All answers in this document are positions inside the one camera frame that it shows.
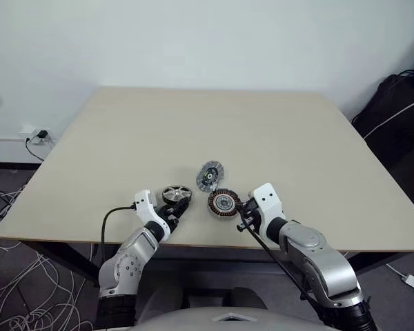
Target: gray carpet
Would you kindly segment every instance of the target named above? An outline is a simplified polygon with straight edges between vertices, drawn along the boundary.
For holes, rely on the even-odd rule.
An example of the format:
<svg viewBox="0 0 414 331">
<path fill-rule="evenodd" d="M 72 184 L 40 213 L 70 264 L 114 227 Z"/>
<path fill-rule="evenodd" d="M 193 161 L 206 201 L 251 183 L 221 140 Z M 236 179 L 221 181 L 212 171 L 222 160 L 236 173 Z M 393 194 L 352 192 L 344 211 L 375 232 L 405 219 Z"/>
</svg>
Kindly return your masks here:
<svg viewBox="0 0 414 331">
<path fill-rule="evenodd" d="M 0 170 L 0 189 L 6 192 L 16 190 L 33 172 Z M 12 245 L 13 241 L 0 241 L 1 245 Z M 74 244 L 74 248 L 88 256 L 89 245 Z M 266 259 L 263 252 L 209 251 L 209 254 L 252 255 L 252 259 Z M 187 257 L 200 257 L 206 253 L 203 249 L 184 250 L 179 252 Z M 164 249 L 161 257 L 175 254 L 175 248 Z M 35 252 L 21 244 L 17 248 L 4 252 L 0 250 L 0 287 L 6 285 L 15 275 L 36 258 Z M 100 261 L 99 254 L 95 261 Z M 60 284 L 66 288 L 71 286 L 71 275 L 68 270 L 54 263 L 59 271 Z M 414 275 L 414 253 L 393 262 L 393 265 L 403 273 Z M 75 275 L 75 288 L 81 284 L 82 278 Z M 408 330 L 414 331 L 414 290 L 400 281 L 400 278 L 388 268 L 380 267 L 359 276 L 359 282 L 366 296 L 371 295 L 371 309 L 376 323 L 385 331 Z M 282 274 L 261 273 L 230 273 L 230 272 L 160 272 L 146 270 L 139 286 L 138 311 L 144 306 L 150 293 L 163 284 L 181 285 L 196 288 L 234 288 L 236 286 L 251 288 L 265 301 L 269 310 L 290 314 L 304 319 L 318 321 L 309 305 L 299 300 L 299 292 Z M 28 274 L 20 283 L 19 291 L 11 292 L 3 307 L 1 320 L 16 314 L 25 314 L 43 302 L 53 289 L 42 269 L 36 269 Z M 46 306 L 66 302 L 67 294 L 57 291 Z M 98 289 L 86 283 L 77 307 L 81 320 L 93 321 L 97 308 Z M 215 305 L 218 298 L 191 298 L 190 304 L 195 306 Z M 77 323 L 74 318 L 71 328 Z M 0 330 L 8 330 L 7 325 Z"/>
</svg>

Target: table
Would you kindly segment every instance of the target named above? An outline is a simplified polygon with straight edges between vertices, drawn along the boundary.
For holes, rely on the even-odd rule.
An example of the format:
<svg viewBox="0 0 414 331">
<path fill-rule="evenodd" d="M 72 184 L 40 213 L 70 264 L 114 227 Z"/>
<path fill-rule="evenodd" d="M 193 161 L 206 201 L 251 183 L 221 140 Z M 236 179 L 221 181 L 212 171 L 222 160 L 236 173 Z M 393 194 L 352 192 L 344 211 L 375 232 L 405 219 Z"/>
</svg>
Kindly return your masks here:
<svg viewBox="0 0 414 331">
<path fill-rule="evenodd" d="M 195 177 L 209 160 L 224 166 L 220 186 L 241 197 L 271 182 L 287 218 L 335 249 L 414 251 L 414 205 L 344 115 L 309 92 L 100 88 L 0 223 L 0 237 L 95 275 L 64 242 L 98 243 L 109 209 L 141 189 L 160 196 L 181 184 L 193 200 L 166 245 L 259 248 L 236 231 L 238 218 L 208 212 Z M 140 225 L 129 210 L 112 214 L 106 241 L 121 243 Z"/>
</svg>

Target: metal hub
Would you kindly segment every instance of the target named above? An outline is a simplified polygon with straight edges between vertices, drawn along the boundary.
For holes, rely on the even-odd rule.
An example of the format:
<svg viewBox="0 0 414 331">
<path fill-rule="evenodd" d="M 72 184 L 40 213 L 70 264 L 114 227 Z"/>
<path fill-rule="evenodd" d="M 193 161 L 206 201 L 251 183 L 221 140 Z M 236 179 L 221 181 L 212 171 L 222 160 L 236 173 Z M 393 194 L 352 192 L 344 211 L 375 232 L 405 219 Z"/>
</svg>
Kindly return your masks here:
<svg viewBox="0 0 414 331">
<path fill-rule="evenodd" d="M 219 218 L 229 219 L 237 214 L 236 205 L 241 203 L 239 197 L 232 190 L 220 188 L 210 193 L 208 207 Z"/>
<path fill-rule="evenodd" d="M 192 191 L 190 188 L 181 185 L 168 186 L 163 190 L 163 201 L 168 205 L 175 205 L 183 198 L 192 198 Z"/>
<path fill-rule="evenodd" d="M 218 161 L 205 163 L 196 176 L 196 184 L 201 191 L 212 192 L 224 178 L 224 167 Z"/>
</svg>

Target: tangled cable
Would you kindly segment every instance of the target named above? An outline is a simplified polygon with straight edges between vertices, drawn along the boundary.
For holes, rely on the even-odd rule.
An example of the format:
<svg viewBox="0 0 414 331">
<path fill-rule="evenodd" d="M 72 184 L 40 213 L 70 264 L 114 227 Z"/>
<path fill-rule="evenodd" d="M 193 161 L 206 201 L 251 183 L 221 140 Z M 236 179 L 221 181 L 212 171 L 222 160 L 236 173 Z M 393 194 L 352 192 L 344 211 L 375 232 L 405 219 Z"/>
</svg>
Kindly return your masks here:
<svg viewBox="0 0 414 331">
<path fill-rule="evenodd" d="M 0 209 L 0 221 L 6 216 L 6 213 L 11 208 L 12 204 L 19 196 L 20 192 L 25 188 L 26 183 L 21 186 L 17 191 L 11 193 L 5 193 L 0 191 L 0 201 L 4 202 L 4 206 Z M 11 249 L 16 248 L 20 243 L 18 242 L 15 245 L 10 247 L 3 247 L 0 245 L 0 250 L 5 252 L 11 251 Z M 75 291 L 75 279 L 73 273 L 70 272 L 71 286 L 70 289 L 63 287 L 59 284 L 59 273 L 56 267 L 50 262 L 49 259 L 45 258 L 43 255 L 36 252 L 37 258 L 31 262 L 26 268 L 24 268 L 16 277 L 14 277 L 7 285 L 0 288 L 0 327 L 7 327 L 11 331 L 42 331 L 42 330 L 58 330 L 58 331 L 74 331 L 80 330 L 80 327 L 83 325 L 89 325 L 91 330 L 93 325 L 89 321 L 82 321 L 80 313 L 76 307 L 79 295 L 83 290 L 86 280 L 84 279 L 79 286 L 79 289 L 76 293 Z M 92 259 L 93 246 L 90 246 L 90 257 Z M 49 293 L 47 298 L 39 304 L 35 309 L 28 311 L 25 315 L 16 315 L 5 320 L 1 320 L 1 315 L 3 308 L 6 306 L 6 300 L 12 293 L 12 291 L 17 288 L 21 280 L 30 274 L 36 269 L 42 269 L 43 273 L 47 278 L 54 284 L 54 288 Z M 65 292 L 68 295 L 68 299 L 65 303 L 56 303 L 50 307 L 46 307 L 46 304 L 53 298 L 56 292 L 58 291 Z M 78 324 L 70 328 L 70 323 L 72 318 L 76 316 Z"/>
</svg>

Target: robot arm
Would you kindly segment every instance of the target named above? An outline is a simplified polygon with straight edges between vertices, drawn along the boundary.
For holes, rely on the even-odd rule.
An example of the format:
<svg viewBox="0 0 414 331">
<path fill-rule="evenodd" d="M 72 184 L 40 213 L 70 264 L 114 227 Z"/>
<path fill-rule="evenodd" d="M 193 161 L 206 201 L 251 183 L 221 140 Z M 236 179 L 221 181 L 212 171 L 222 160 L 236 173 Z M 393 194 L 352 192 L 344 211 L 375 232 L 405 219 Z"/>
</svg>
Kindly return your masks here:
<svg viewBox="0 0 414 331">
<path fill-rule="evenodd" d="M 158 212 L 155 196 L 149 190 L 135 195 L 137 216 L 144 227 L 136 230 L 120 246 L 115 256 L 105 261 L 99 271 L 99 302 L 95 328 L 130 327 L 135 323 L 135 301 L 145 264 L 177 227 L 190 198 L 176 205 L 165 205 Z"/>
<path fill-rule="evenodd" d="M 291 273 L 299 272 L 320 319 L 340 330 L 377 330 L 350 263 L 326 242 L 322 233 L 287 221 L 272 185 L 254 190 L 241 209 L 245 224 L 253 225 L 265 241 L 279 244 Z"/>
</svg>

